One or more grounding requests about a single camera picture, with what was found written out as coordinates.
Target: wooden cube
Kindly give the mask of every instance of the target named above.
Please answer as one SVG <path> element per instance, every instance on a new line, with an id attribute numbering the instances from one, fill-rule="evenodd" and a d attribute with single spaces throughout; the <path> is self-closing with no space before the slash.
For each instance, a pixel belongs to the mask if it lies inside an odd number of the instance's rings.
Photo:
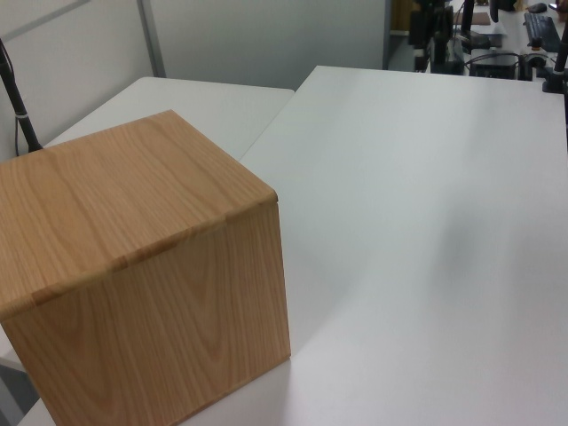
<path id="1" fill-rule="evenodd" d="M 276 194 L 173 112 L 1 164 L 0 320 L 58 425 L 177 424 L 290 355 Z"/>

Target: gray floor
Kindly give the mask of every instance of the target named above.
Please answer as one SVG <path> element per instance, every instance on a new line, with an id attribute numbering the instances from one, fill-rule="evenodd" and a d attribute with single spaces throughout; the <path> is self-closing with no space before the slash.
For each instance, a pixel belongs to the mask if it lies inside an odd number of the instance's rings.
<path id="1" fill-rule="evenodd" d="M 0 366 L 0 426 L 16 426 L 38 399 L 26 373 Z"/>
<path id="2" fill-rule="evenodd" d="M 408 45 L 407 36 L 390 36 L 389 70 L 414 72 L 414 49 Z"/>

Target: metal frame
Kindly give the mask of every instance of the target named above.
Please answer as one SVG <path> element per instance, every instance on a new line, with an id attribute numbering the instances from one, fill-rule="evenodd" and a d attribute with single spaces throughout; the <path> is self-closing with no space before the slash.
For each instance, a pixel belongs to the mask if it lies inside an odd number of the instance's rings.
<path id="1" fill-rule="evenodd" d="M 45 16 L 42 16 L 41 18 L 38 18 L 37 20 L 32 20 L 28 24 L 22 25 L 20 28 L 16 28 L 13 31 L 10 31 L 6 35 L 3 35 L 2 39 L 4 40 L 4 42 L 9 42 L 10 40 L 16 38 L 17 36 L 21 36 L 22 34 L 27 33 L 28 31 L 31 31 L 32 29 L 37 28 L 46 22 L 49 22 L 50 20 L 54 20 L 67 12 L 73 11 L 79 6 L 87 4 L 89 1 L 90 0 L 75 0 L 74 3 L 68 4 L 67 6 L 63 6 L 56 11 L 53 11 Z"/>
<path id="2" fill-rule="evenodd" d="M 163 65 L 162 50 L 160 49 L 158 31 L 156 29 L 154 13 L 152 12 L 152 2 L 151 0 L 137 0 L 137 4 L 154 77 L 165 78 L 166 68 Z"/>
<path id="3" fill-rule="evenodd" d="M 389 44 L 391 40 L 392 0 L 385 0 L 384 5 L 384 38 L 383 38 L 383 69 L 389 69 Z"/>

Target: table surface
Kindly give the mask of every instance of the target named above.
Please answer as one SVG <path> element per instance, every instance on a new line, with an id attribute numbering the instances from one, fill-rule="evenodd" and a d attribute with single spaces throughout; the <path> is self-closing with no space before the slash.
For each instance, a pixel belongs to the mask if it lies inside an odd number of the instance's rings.
<path id="1" fill-rule="evenodd" d="M 47 146 L 173 109 L 239 160 L 293 95 L 286 89 L 144 77 Z"/>
<path id="2" fill-rule="evenodd" d="M 292 359 L 184 425 L 565 426 L 561 96 L 318 67 L 241 162 L 280 198 Z"/>

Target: black pole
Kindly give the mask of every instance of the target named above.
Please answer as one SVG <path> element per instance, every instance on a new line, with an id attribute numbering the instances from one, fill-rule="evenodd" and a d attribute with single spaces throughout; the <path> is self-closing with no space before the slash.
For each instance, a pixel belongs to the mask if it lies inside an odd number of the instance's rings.
<path id="1" fill-rule="evenodd" d="M 36 133 L 32 127 L 32 122 L 29 120 L 28 111 L 24 106 L 24 101 L 20 96 L 20 91 L 16 85 L 16 79 L 13 74 L 10 62 L 5 54 L 5 48 L 0 40 L 0 76 L 2 76 L 2 81 L 4 82 L 4 87 L 8 92 L 8 97 L 12 102 L 12 107 L 16 113 L 16 118 L 20 123 L 21 131 L 24 133 L 24 137 L 28 142 L 28 151 L 34 152 L 42 149 L 42 146 L 37 141 Z"/>
<path id="2" fill-rule="evenodd" d="M 564 32 L 556 64 L 554 69 L 548 73 L 547 81 L 542 84 L 542 91 L 546 93 L 564 93 L 564 68 L 566 67 L 566 57 L 568 57 L 568 22 L 564 24 Z"/>
<path id="3" fill-rule="evenodd" d="M 465 0 L 463 5 L 463 15 L 461 16 L 461 33 L 469 34 L 471 31 L 471 22 L 473 22 L 473 7 L 476 2 L 474 0 Z"/>

